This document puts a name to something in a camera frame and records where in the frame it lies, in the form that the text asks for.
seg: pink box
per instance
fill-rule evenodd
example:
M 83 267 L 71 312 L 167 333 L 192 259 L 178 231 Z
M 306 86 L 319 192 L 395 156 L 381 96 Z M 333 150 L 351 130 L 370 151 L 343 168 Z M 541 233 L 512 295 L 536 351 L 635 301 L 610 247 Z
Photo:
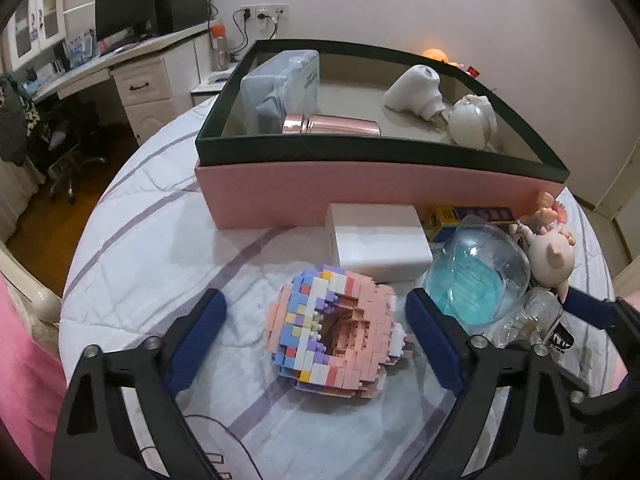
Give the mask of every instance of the pink box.
M 321 226 L 334 203 L 507 206 L 531 211 L 535 195 L 564 184 L 492 171 L 391 162 L 263 162 L 200 166 L 200 189 L 218 229 Z

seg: blue gripper pad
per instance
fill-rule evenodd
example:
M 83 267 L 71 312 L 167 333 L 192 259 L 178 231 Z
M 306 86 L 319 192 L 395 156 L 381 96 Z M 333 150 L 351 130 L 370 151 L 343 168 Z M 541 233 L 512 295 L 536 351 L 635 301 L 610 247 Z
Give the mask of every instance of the blue gripper pad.
M 162 382 L 173 397 L 191 386 L 225 319 L 225 296 L 210 288 L 191 313 L 176 319 L 162 338 L 169 352 Z
M 614 323 L 614 314 L 610 303 L 596 300 L 593 296 L 572 286 L 569 287 L 569 293 L 566 295 L 562 308 L 599 329 L 607 328 Z
M 460 342 L 466 340 L 466 333 L 455 319 L 441 313 L 421 288 L 415 288 L 407 295 L 404 314 L 427 356 L 440 386 L 451 390 L 455 396 L 458 396 L 465 387 L 463 359 L 459 349 L 452 344 L 438 321 L 448 321 L 444 318 L 450 318 L 460 331 L 458 332 L 454 326 L 448 328 L 453 328 L 455 333 L 452 335 L 456 336 Z

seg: white bedsheet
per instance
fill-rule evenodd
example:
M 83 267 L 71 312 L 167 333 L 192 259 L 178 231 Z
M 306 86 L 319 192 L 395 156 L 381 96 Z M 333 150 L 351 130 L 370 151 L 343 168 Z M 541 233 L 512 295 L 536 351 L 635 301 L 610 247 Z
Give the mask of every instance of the white bedsheet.
M 440 388 L 421 352 L 390 368 L 383 395 L 370 401 L 299 392 L 276 374 L 262 342 L 267 306 L 295 273 L 326 263 L 327 247 L 321 228 L 215 229 L 193 173 L 194 138 L 211 105 L 202 103 L 149 139 L 92 213 L 63 298 L 60 354 L 67 380 L 85 346 L 108 352 L 162 335 L 214 286 L 226 296 L 228 319 L 178 404 L 203 450 L 224 456 L 218 470 L 236 480 L 257 479 L 241 447 L 206 417 L 242 439 L 265 480 L 405 478 L 453 396 Z M 577 240 L 571 284 L 613 298 L 591 225 L 568 190 L 560 200 Z M 397 292 L 409 287 L 399 284 Z M 588 382 L 591 395 L 607 391 L 613 345 L 603 332 L 565 318 L 576 342 L 564 365 Z M 134 396 L 127 395 L 127 405 L 140 445 L 152 446 Z M 492 413 L 469 467 L 482 462 L 495 429 Z M 144 456 L 162 471 L 154 448 Z

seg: drawer handle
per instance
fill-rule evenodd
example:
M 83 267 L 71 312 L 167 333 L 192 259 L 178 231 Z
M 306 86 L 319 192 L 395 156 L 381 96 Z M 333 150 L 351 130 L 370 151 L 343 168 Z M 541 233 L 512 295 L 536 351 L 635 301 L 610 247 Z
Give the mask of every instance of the drawer handle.
M 149 81 L 147 81 L 146 83 L 144 83 L 143 85 L 140 86 L 133 86 L 133 85 L 129 85 L 129 91 L 133 92 L 134 90 L 142 90 L 143 88 L 149 86 Z

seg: white wall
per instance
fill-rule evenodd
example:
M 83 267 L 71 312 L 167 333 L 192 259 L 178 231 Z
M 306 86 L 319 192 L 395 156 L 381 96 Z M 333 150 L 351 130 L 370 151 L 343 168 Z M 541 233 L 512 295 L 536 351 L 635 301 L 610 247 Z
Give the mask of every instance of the white wall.
M 616 216 L 632 258 L 640 256 L 640 189 Z
M 640 49 L 609 0 L 216 0 L 233 10 L 289 4 L 281 38 L 357 41 L 472 64 L 569 167 L 597 203 L 638 138 Z M 257 36 L 253 31 L 252 39 Z

